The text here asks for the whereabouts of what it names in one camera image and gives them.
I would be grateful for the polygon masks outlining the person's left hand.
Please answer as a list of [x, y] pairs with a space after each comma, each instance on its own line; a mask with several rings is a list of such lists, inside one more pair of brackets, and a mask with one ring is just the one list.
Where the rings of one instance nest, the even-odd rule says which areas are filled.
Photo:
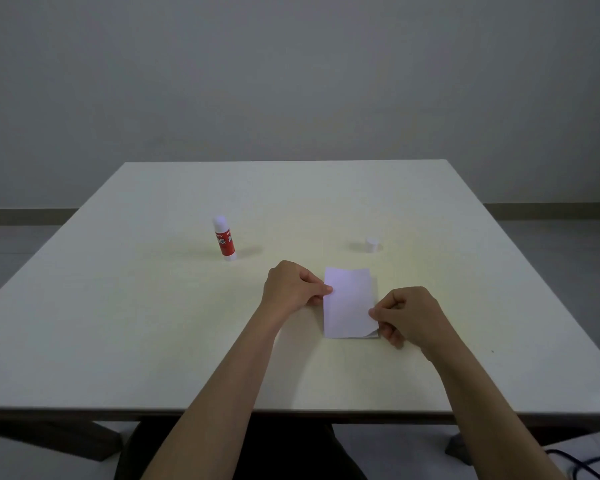
[[283, 260], [270, 269], [257, 314], [282, 323], [292, 314], [307, 306], [304, 304], [305, 285], [327, 285], [307, 268]]

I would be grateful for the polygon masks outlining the person's right hand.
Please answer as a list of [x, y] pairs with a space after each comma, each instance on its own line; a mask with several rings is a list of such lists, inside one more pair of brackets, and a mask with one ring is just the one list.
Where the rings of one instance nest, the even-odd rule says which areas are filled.
[[401, 349], [409, 342], [431, 362], [464, 348], [439, 302], [426, 288], [394, 289], [378, 303], [392, 305], [398, 302], [405, 303], [402, 320], [377, 321], [380, 336], [393, 347]]

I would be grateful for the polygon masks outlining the white paper sheet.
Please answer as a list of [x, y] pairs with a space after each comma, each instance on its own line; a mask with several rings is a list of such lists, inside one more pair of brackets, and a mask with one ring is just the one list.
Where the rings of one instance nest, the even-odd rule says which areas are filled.
[[333, 289], [323, 298], [325, 338], [377, 338], [378, 322], [368, 314], [376, 304], [374, 279], [370, 270], [327, 267], [324, 282]]

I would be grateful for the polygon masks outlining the person's right forearm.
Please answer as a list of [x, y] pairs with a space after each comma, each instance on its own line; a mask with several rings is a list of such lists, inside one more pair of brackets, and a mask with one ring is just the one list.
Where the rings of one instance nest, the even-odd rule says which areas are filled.
[[440, 376], [479, 480], [567, 480], [457, 334], [436, 337], [422, 352]]

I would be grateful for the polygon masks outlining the person's left forearm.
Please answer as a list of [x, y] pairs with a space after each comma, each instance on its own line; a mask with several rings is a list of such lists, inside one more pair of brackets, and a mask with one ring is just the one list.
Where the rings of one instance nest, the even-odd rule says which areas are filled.
[[275, 339], [308, 298], [263, 298], [141, 480], [232, 480]]

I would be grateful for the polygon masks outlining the red and white glue stick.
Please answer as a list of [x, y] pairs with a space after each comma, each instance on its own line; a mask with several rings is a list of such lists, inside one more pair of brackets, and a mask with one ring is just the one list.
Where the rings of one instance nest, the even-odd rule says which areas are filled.
[[230, 226], [225, 216], [219, 215], [213, 218], [214, 231], [221, 254], [227, 261], [237, 259], [237, 253], [233, 243]]

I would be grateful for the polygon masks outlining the person's black trousers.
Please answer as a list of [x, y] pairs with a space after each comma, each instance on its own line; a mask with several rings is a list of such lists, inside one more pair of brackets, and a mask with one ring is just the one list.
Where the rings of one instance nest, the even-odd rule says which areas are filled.
[[[124, 446], [114, 480], [140, 480], [177, 418], [144, 420]], [[330, 423], [321, 420], [249, 421], [233, 480], [367, 480]]]

